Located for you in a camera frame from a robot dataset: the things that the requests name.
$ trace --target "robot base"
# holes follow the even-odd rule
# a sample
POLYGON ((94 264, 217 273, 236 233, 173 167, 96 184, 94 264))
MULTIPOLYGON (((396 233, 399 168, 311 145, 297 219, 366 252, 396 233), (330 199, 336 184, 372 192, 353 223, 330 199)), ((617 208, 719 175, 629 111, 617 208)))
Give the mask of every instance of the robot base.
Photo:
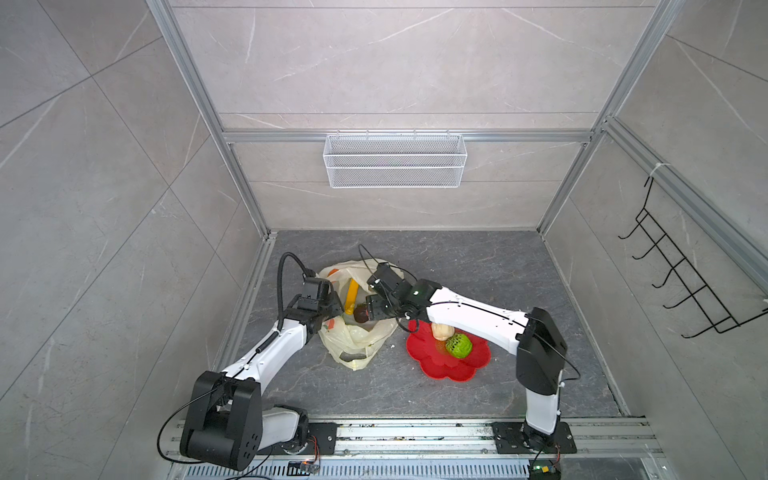
POLYGON ((566 422, 558 422, 557 428, 548 439, 529 435, 525 421, 494 422, 493 439, 497 453, 576 453, 576 444, 571 434, 571 427, 566 422))
MULTIPOLYGON (((306 437, 315 437, 317 439, 317 448, 319 453, 321 455, 333 455, 333 453, 336 451, 336 430, 338 430, 339 424, 331 422, 310 422, 308 427, 309 428, 307 430, 306 437)), ((297 447, 297 445, 276 444, 274 450, 272 450, 272 447, 266 447, 259 450, 257 454, 269 455, 271 450, 274 455, 279 455, 280 449, 283 449, 283 451, 288 453, 288 449, 290 449, 291 446, 293 446, 295 449, 297 447)), ((300 452, 297 453, 311 453, 312 448, 313 445, 310 441, 305 443, 303 447, 299 447, 296 450, 300 450, 300 452)))

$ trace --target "black mounting plate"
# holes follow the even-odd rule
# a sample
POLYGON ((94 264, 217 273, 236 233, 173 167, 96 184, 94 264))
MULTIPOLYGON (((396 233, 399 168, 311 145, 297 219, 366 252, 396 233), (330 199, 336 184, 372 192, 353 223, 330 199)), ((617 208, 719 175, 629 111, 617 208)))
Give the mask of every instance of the black mounting plate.
POLYGON ((337 423, 312 423, 310 422, 310 437, 317 439, 317 447, 321 455, 333 455, 336 451, 336 430, 339 428, 337 423))
MULTIPOLYGON (((336 451, 336 430, 339 428, 339 424, 331 422, 310 422, 310 429, 307 433, 307 437, 315 437, 317 439, 317 448, 320 450, 321 455, 333 455, 336 451)), ((285 452, 275 444, 273 455, 282 455, 285 452)), ((257 452, 257 455, 269 455, 272 447, 266 447, 257 452)), ((301 452, 312 453, 312 442, 307 442, 307 447, 301 452)))
MULTIPOLYGON (((498 453, 538 453, 523 445, 523 425, 525 422, 493 422, 493 439, 498 453)), ((576 453, 576 444, 571 434, 571 427, 566 422, 559 422, 554 429, 552 440, 542 453, 576 453)))

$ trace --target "green ball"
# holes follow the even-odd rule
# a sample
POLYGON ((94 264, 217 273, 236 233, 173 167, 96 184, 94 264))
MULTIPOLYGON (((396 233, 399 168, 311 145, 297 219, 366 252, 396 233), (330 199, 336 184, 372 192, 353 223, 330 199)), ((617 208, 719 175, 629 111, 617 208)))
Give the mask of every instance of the green ball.
POLYGON ((463 333, 456 333, 445 341, 445 349, 457 359, 464 359, 472 353, 472 341, 463 333))

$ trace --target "gray tile wall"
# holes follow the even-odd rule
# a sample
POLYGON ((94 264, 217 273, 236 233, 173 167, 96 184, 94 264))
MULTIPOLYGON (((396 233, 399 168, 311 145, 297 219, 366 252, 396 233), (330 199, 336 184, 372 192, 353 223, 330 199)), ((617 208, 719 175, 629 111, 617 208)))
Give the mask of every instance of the gray tile wall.
POLYGON ((322 143, 236 144, 275 229, 533 230, 578 143, 470 143, 458 188, 332 189, 322 143))
POLYGON ((688 0, 619 118, 768 250, 768 3, 688 0))
POLYGON ((165 478, 255 226, 143 1, 3 2, 0 84, 0 477, 165 478))
MULTIPOLYGON (((756 244, 768 249, 768 4, 760 0, 688 0, 619 113, 619 118, 719 207, 756 244)), ((737 463, 728 475, 768 475, 764 369, 768 319, 718 335, 685 340, 678 333, 701 327, 695 305, 660 308, 680 296, 674 283, 660 291, 651 279, 665 272, 625 260, 608 225, 616 223, 622 167, 596 157, 571 198, 633 294, 737 463), (675 294, 664 299, 664 293, 675 294)), ((667 231, 687 251, 738 319, 765 308, 761 293, 679 207, 658 210, 667 231)), ((702 302, 711 299, 702 298, 702 302)))
MULTIPOLYGON (((634 227, 646 178, 606 141, 546 240, 624 401, 633 415, 651 420, 678 476, 762 478, 768 318, 724 334, 682 338, 708 326, 706 319, 690 300, 664 309, 685 297, 682 284, 673 275, 664 287, 653 288, 669 270, 664 259, 658 252, 632 258, 651 245, 639 230, 627 240, 618 238, 634 227)), ((658 186, 648 210, 736 318, 765 307, 764 294, 658 186)), ((662 249, 674 251, 670 244, 662 249)), ((697 298, 713 316, 722 315, 711 297, 697 298)))
POLYGON ((591 127, 654 2, 174 4, 225 127, 550 128, 591 127))

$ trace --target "mounting plate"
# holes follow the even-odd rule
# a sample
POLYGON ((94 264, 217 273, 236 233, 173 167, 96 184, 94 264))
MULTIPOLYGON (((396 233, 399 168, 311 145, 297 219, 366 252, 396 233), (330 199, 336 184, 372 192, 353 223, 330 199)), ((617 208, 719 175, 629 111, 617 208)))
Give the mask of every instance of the mounting plate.
POLYGON ((337 423, 312 423, 310 422, 310 436, 317 439, 317 447, 321 455, 333 455, 336 451, 337 423))
MULTIPOLYGON (((523 424, 525 422, 493 422, 493 439, 497 453, 538 453, 523 446, 523 424)), ((571 427, 566 422, 559 422, 552 435, 552 443, 546 446, 542 453, 576 453, 576 444, 571 434, 571 427)))

